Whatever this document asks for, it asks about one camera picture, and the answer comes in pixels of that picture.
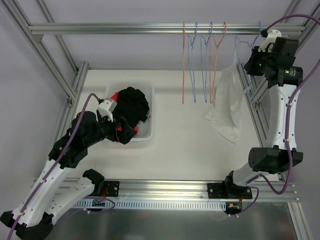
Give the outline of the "red tank top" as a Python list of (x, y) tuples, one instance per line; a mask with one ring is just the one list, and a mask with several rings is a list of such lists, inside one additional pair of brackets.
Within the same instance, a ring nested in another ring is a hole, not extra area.
[[(118, 102), (118, 96), (119, 96), (119, 93), (115, 92), (114, 95), (111, 96), (110, 98), (117, 103)], [(136, 131), (136, 134), (139, 132), (139, 129), (138, 129), (137, 126), (134, 127), (134, 130)]]

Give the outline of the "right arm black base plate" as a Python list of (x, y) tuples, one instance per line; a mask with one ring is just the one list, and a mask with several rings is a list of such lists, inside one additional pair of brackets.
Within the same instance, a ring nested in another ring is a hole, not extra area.
[(225, 182), (208, 183), (207, 192), (209, 199), (238, 199), (251, 200), (253, 198), (249, 187), (235, 184), (227, 185)]

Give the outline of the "grey tank top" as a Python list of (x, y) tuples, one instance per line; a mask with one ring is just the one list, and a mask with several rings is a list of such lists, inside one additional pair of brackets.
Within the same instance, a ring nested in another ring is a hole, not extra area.
[(151, 124), (151, 115), (148, 114), (146, 116), (146, 120), (145, 121), (139, 121), (137, 127), (138, 127), (138, 133), (137, 133), (137, 137), (138, 138), (145, 138), (149, 128), (150, 128), (150, 124)]

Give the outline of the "blue wire hanger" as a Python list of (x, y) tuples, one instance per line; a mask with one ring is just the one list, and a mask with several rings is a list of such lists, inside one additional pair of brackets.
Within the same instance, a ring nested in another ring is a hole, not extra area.
[(192, 97), (193, 102), (197, 102), (197, 94), (196, 94), (196, 83), (195, 83), (195, 62), (194, 62), (194, 46), (195, 46), (195, 40), (198, 33), (198, 23), (195, 22), (195, 30), (193, 36), (190, 34), (187, 36), (188, 40), (188, 46), (187, 46), (187, 63), (188, 63), (188, 70), (189, 70), (189, 76), (191, 81), (191, 89), (192, 89)]
[[(252, 42), (242, 40), (242, 39), (240, 39), (240, 37), (239, 37), (238, 35), (236, 35), (236, 36), (234, 37), (235, 56), (236, 56), (236, 62), (237, 62), (238, 64), (240, 64), (240, 65), (242, 64), (242, 61), (241, 61), (242, 59), (241, 59), (240, 54), (239, 54), (239, 46), (240, 46), (241, 44), (245, 44), (245, 45), (247, 45), (247, 48), (250, 49), (250, 51), (251, 51), (251, 50), (254, 48), (254, 45), (255, 45), (255, 43), (256, 43), (256, 41), (257, 41), (257, 39), (259, 38), (260, 35), (261, 35), (261, 34), (258, 33), (258, 34), (254, 37), (254, 39), (253, 39)], [(248, 86), (246, 86), (246, 87), (244, 88), (243, 94), (244, 94), (244, 95), (247, 94), (247, 93), (250, 92), (252, 89), (253, 89), (252, 80), (250, 80)]]
[(203, 87), (203, 97), (204, 102), (208, 102), (208, 88), (207, 88), (207, 79), (208, 79), (208, 64), (209, 64), (209, 45), (210, 38), (213, 32), (213, 23), (210, 23), (210, 30), (208, 31), (207, 37), (204, 35), (200, 36), (200, 64), (201, 64), (201, 80)]

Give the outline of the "black tank top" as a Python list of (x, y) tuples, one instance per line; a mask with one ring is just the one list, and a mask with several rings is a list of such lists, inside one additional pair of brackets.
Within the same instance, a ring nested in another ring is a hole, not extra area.
[(116, 120), (125, 117), (129, 126), (134, 129), (139, 121), (144, 122), (147, 119), (149, 110), (145, 95), (139, 89), (130, 86), (118, 91), (117, 106), (112, 114)]

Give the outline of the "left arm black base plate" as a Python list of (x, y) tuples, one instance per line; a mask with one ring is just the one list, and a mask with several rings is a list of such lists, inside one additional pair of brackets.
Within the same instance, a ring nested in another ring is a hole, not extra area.
[(118, 197), (120, 191), (120, 182), (115, 180), (105, 180), (102, 188), (102, 197)]

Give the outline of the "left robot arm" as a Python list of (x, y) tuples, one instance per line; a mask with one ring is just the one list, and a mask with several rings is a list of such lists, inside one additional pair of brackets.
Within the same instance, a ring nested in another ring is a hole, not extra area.
[(54, 198), (66, 177), (88, 155), (89, 147), (107, 139), (127, 144), (137, 131), (123, 116), (110, 121), (99, 112), (78, 113), (66, 134), (56, 141), (45, 167), (22, 203), (5, 211), (0, 221), (22, 240), (44, 240), (58, 219), (79, 200), (105, 194), (105, 178), (94, 169), (86, 170), (67, 192)]

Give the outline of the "white tank top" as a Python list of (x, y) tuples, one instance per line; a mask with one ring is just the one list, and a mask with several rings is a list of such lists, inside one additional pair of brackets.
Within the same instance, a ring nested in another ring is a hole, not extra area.
[(204, 115), (204, 119), (222, 137), (233, 144), (240, 141), (242, 132), (242, 102), (245, 89), (238, 72), (238, 53), (235, 52), (232, 64), (221, 71), (214, 87), (214, 106)]

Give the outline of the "pink wire hanger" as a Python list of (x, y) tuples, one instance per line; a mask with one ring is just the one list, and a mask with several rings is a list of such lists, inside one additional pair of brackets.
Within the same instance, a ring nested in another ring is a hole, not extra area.
[[(215, 36), (211, 36), (209, 39), (209, 97), (210, 103), (213, 104), (215, 100), (215, 82), (217, 77), (217, 65), (219, 59), (219, 51), (220, 45), (222, 44), (225, 35), (227, 33), (228, 24), (226, 22), (223, 23), (223, 30), (222, 30), (222, 37), (220, 40), (217, 40)], [(212, 65), (212, 58), (211, 58), (211, 42), (213, 42), (215, 47), (215, 55), (214, 55), (214, 65)]]
[(185, 54), (186, 54), (186, 24), (183, 22), (182, 31), (182, 104), (185, 103)]

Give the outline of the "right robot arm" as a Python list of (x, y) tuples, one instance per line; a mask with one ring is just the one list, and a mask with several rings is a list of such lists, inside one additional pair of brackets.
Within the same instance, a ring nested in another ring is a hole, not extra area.
[(248, 162), (231, 171), (221, 183), (228, 198), (237, 198), (251, 192), (250, 184), (267, 175), (287, 173), (281, 190), (283, 194), (290, 182), (293, 167), (301, 163), (304, 154), (297, 151), (295, 118), (303, 69), (294, 66), (299, 41), (281, 35), (267, 37), (260, 46), (252, 49), (251, 57), (244, 65), (248, 75), (263, 76), (267, 80), (270, 97), (270, 120), (264, 146), (253, 147)]

